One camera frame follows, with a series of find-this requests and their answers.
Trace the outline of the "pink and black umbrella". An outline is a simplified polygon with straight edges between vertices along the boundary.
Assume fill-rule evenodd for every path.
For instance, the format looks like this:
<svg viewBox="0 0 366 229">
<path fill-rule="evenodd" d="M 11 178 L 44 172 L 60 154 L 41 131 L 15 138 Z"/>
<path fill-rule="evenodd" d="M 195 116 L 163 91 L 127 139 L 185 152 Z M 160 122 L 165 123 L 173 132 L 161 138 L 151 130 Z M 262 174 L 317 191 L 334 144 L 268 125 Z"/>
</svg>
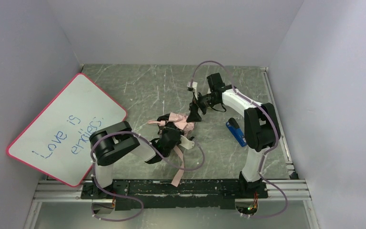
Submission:
<svg viewBox="0 0 366 229">
<path fill-rule="evenodd" d="M 188 134 L 194 130 L 194 122 L 186 122 L 186 118 L 188 115 L 186 114 L 177 114 L 177 113 L 168 113 L 158 117 L 156 120 L 150 120 L 147 123 L 151 125 L 157 125 L 159 130 L 164 127 L 171 127 L 181 130 L 183 133 L 182 135 L 187 137 Z M 178 144 L 172 151 L 176 153 L 178 158 L 181 161 L 180 169 L 174 175 L 174 178 L 171 181 L 171 185 L 174 187 L 179 186 L 180 181 L 183 177 L 185 164 L 184 164 L 184 156 L 183 152 L 180 149 L 180 145 Z"/>
</svg>

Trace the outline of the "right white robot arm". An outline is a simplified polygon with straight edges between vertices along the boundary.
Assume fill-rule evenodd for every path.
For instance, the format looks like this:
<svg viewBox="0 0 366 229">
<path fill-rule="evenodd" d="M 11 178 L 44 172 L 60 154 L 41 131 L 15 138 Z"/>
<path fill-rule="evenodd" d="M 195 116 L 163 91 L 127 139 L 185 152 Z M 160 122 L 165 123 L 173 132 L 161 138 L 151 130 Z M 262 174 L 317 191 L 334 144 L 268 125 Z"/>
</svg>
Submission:
<svg viewBox="0 0 366 229">
<path fill-rule="evenodd" d="M 202 120 L 199 111 L 206 114 L 216 104 L 228 106 L 244 119 L 244 139 L 248 147 L 245 166 L 239 175 L 239 187 L 243 194 L 257 192 L 262 188 L 262 170 L 266 155 L 278 145 L 280 128 L 271 103 L 260 103 L 245 96 L 233 85 L 226 85 L 219 73 L 207 77 L 209 93 L 197 91 L 197 83 L 191 80 L 188 90 L 193 93 L 189 106 L 188 122 Z"/>
</svg>

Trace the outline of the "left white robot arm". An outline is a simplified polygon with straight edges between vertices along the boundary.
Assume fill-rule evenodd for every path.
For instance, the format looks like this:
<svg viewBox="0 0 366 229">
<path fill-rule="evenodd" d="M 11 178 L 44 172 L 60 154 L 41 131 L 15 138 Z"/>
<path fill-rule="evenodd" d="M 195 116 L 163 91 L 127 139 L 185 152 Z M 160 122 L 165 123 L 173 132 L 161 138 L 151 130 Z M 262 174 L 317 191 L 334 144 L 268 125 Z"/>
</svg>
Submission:
<svg viewBox="0 0 366 229">
<path fill-rule="evenodd" d="M 126 156 L 133 154 L 141 157 L 147 164 L 155 164 L 162 161 L 161 156 L 169 157 L 170 153 L 181 143 L 183 130 L 174 124 L 159 126 L 158 137 L 150 141 L 160 154 L 157 154 L 151 146 L 132 134 L 110 136 L 102 141 L 101 138 L 116 132 L 132 131 L 127 121 L 122 121 L 94 132 L 89 141 L 93 149 L 95 159 L 94 177 L 102 188 L 109 188 L 113 183 L 113 164 Z"/>
</svg>

